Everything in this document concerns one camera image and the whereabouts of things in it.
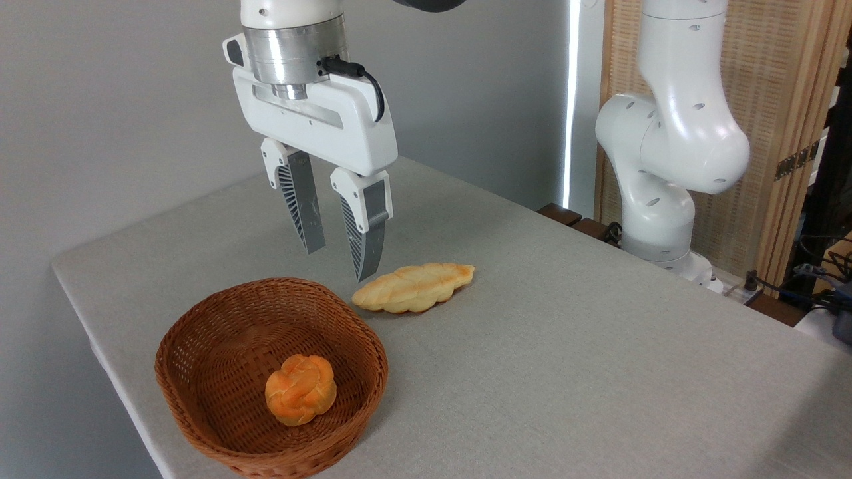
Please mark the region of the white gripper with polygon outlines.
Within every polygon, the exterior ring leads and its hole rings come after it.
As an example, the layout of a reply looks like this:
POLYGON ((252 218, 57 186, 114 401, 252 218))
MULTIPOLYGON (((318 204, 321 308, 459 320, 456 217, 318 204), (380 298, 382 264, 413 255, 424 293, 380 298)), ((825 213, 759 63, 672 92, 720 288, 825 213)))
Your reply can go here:
POLYGON ((389 174, 382 170, 398 158, 389 106, 376 121, 374 85, 366 78, 337 74, 307 84, 306 99, 276 94, 272 86, 256 80, 242 33, 223 41, 223 53, 232 65, 246 122, 269 137, 261 145, 268 182, 283 194, 307 253, 325 247, 313 155, 340 166, 329 178, 343 207, 356 278, 362 282, 375 275, 386 221, 393 217, 389 174))

